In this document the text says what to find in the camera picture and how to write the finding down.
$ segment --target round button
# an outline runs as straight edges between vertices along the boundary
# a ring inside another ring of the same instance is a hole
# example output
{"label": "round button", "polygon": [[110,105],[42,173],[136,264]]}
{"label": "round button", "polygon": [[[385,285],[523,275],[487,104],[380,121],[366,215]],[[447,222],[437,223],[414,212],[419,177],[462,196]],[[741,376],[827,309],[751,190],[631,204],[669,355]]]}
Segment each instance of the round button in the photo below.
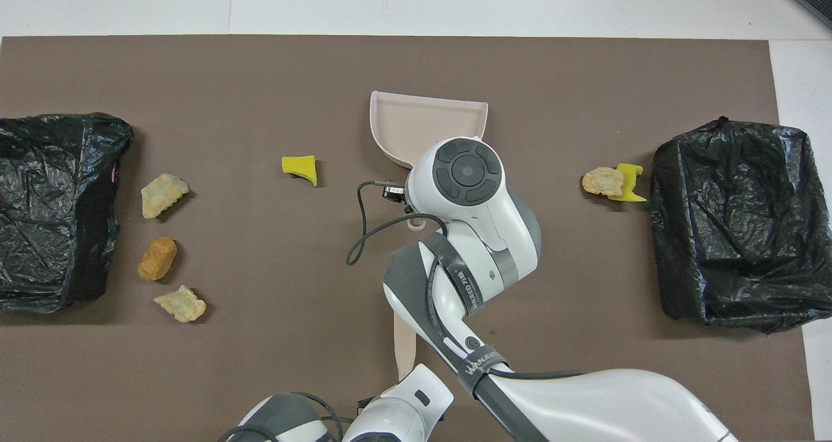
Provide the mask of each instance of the round button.
{"label": "round button", "polygon": [[466,187],[474,187],[482,181],[485,176],[485,167],[482,160],[472,155],[462,155],[454,161],[451,167],[451,174],[455,181]]}

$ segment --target black garbage bag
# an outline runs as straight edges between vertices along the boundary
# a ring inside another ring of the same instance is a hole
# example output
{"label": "black garbage bag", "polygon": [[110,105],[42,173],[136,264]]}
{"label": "black garbage bag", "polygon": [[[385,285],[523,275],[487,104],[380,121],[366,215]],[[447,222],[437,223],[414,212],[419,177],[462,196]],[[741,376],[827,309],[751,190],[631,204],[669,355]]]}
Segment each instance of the black garbage bag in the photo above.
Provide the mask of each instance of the black garbage bag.
{"label": "black garbage bag", "polygon": [[0,119],[0,309],[48,313],[104,293],[132,140],[107,114]]}
{"label": "black garbage bag", "polygon": [[832,242],[805,132],[721,117],[660,146],[651,219],[662,308],[783,332],[832,315]]}

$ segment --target velcro strap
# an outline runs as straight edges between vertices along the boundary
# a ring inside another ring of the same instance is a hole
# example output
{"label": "velcro strap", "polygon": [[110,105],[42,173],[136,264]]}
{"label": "velcro strap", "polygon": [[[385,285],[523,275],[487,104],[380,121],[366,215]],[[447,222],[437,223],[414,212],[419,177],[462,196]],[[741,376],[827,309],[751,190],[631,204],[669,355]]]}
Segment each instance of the velcro strap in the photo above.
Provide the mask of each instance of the velcro strap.
{"label": "velcro strap", "polygon": [[476,348],[476,350],[473,350],[473,352],[465,358],[463,365],[459,370],[457,370],[457,379],[460,381],[465,390],[469,392],[472,397],[475,397],[473,389],[476,387],[476,384],[479,383],[482,377],[488,373],[490,368],[501,362],[508,365],[508,362],[501,356],[500,353],[497,353],[497,350],[490,346],[482,345],[481,347]]}
{"label": "velcro strap", "polygon": [[465,307],[465,316],[470,317],[474,312],[484,305],[482,291],[476,284],[476,279],[460,256],[454,246],[444,235],[439,232],[431,232],[422,239],[422,244],[436,255],[439,264],[448,272],[448,278],[454,284],[460,299]]}

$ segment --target yellow sponge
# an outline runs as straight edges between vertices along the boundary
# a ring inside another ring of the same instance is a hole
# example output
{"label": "yellow sponge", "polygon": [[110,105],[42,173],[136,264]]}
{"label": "yellow sponge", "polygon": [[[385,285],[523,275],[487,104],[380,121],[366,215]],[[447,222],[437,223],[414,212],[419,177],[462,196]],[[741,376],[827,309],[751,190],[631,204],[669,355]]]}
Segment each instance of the yellow sponge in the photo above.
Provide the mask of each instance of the yellow sponge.
{"label": "yellow sponge", "polygon": [[318,187],[318,172],[315,171],[315,157],[283,157],[280,160],[283,173],[299,176],[312,182],[312,187]]}
{"label": "yellow sponge", "polygon": [[636,194],[632,193],[632,190],[636,188],[636,177],[640,176],[644,170],[641,166],[636,166],[635,164],[627,164],[627,163],[619,163],[616,169],[621,170],[624,173],[624,184],[621,185],[621,195],[620,196],[607,196],[610,200],[615,200],[616,202],[646,202],[647,198],[637,196]]}

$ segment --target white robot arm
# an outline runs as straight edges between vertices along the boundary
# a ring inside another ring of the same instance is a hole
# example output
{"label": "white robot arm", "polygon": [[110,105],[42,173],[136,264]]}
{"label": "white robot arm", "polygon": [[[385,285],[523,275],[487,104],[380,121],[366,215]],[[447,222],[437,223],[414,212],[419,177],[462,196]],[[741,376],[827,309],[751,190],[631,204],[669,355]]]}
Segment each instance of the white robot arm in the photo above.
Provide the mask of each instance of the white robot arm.
{"label": "white robot arm", "polygon": [[516,440],[736,441],[682,385],[642,370],[516,374],[463,322],[537,268],[538,222],[476,138],[437,143],[413,167],[408,205],[448,222],[393,253],[390,306]]}
{"label": "white robot arm", "polygon": [[309,398],[316,397],[272,395],[253,407],[220,442],[426,442],[454,395],[439,377],[418,365],[369,402],[343,438],[326,429]]}

